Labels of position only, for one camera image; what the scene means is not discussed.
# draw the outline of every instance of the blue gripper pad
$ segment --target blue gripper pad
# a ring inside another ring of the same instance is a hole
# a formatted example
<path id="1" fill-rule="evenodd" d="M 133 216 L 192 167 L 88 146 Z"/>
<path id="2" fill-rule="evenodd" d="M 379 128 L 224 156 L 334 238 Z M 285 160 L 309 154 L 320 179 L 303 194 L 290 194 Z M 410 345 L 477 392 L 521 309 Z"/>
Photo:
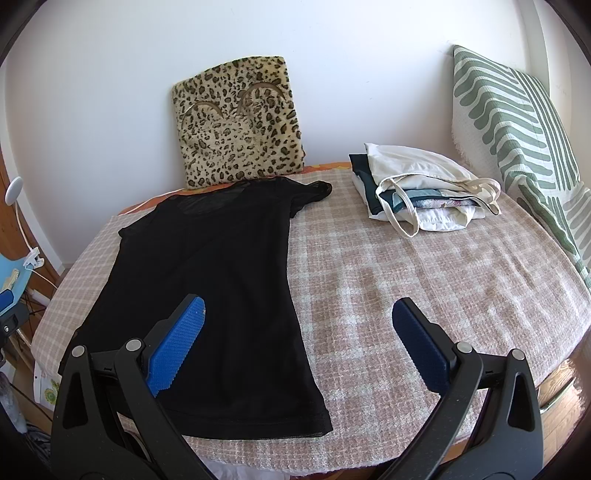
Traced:
<path id="1" fill-rule="evenodd" d="M 449 363 L 403 299 L 394 303 L 392 324 L 427 388 L 445 395 L 449 388 Z"/>
<path id="2" fill-rule="evenodd" d="M 173 383 L 185 357 L 193 346 L 205 322 L 205 303 L 199 297 L 193 299 L 187 309 L 170 329 L 150 359 L 146 378 L 148 388 L 155 397 Z"/>

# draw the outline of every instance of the shirt sleeve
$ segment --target shirt sleeve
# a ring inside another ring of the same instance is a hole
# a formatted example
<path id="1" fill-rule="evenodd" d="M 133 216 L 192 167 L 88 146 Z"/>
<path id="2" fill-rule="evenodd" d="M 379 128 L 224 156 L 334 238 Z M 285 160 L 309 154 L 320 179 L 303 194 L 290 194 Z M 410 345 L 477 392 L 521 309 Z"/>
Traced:
<path id="1" fill-rule="evenodd" d="M 332 185 L 325 181 L 315 181 L 308 185 L 282 177 L 284 180 L 281 185 L 282 194 L 290 198 L 290 218 L 296 216 L 297 212 L 302 210 L 311 202 L 319 202 L 328 197 L 332 192 Z"/>

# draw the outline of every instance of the white wall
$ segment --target white wall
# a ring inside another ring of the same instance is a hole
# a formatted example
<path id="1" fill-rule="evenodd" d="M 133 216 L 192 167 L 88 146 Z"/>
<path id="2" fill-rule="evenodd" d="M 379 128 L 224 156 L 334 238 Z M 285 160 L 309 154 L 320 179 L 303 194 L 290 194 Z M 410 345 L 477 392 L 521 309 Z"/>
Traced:
<path id="1" fill-rule="evenodd" d="M 570 144 L 579 165 L 581 180 L 591 187 L 591 66 L 576 40 L 564 27 L 570 61 Z"/>
<path id="2" fill-rule="evenodd" d="M 170 88 L 234 58 L 285 57 L 308 164 L 367 141 L 457 158 L 450 46 L 530 71 L 517 0 L 484 3 L 52 0 L 8 59 L 0 144 L 65 263 L 110 215 L 183 186 Z"/>

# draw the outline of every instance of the leopard print cushion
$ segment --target leopard print cushion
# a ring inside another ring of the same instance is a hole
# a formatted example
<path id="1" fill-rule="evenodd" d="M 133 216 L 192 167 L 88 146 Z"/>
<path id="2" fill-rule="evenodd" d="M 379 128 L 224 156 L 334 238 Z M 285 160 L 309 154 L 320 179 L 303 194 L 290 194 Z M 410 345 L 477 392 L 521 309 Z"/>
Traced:
<path id="1" fill-rule="evenodd" d="M 173 87 L 187 187 L 301 171 L 304 151 L 282 57 L 248 57 Z"/>

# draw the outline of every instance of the blue object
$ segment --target blue object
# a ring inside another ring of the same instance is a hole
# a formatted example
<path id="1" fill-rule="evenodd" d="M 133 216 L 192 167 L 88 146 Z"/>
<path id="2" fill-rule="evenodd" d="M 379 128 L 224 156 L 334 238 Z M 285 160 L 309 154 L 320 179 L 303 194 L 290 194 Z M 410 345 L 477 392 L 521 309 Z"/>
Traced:
<path id="1" fill-rule="evenodd" d="M 25 269 L 24 263 L 25 258 L 19 258 L 18 260 L 9 260 L 6 257 L 0 255 L 0 287 L 4 283 L 4 280 L 12 274 L 12 270 L 18 270 L 18 278 L 15 284 L 12 286 L 12 301 L 10 304 L 5 305 L 5 302 L 0 302 L 0 315 L 4 314 L 8 309 L 14 307 L 14 305 L 20 300 L 22 294 L 27 288 L 27 283 L 31 278 L 31 270 Z"/>
<path id="2" fill-rule="evenodd" d="M 150 359 L 146 378 L 148 388 L 155 397 L 173 383 L 185 357 L 193 346 L 205 322 L 205 303 L 196 297 L 170 329 Z"/>
<path id="3" fill-rule="evenodd" d="M 14 295 L 12 290 L 0 291 L 0 312 L 3 312 L 5 308 L 12 305 L 14 301 Z"/>
<path id="4" fill-rule="evenodd" d="M 394 303 L 392 324 L 427 388 L 445 395 L 449 388 L 449 363 L 403 299 Z"/>

